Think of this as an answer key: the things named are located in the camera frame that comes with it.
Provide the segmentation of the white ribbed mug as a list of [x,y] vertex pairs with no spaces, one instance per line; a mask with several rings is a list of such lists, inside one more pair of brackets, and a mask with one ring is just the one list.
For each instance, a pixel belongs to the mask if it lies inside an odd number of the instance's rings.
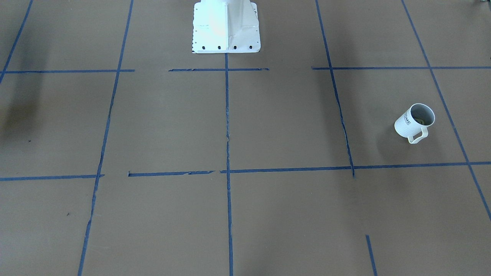
[[[414,118],[423,119],[425,124],[418,124]],[[394,129],[410,144],[417,144],[428,137],[428,127],[434,124],[435,119],[435,113],[428,105],[414,103],[394,122]]]

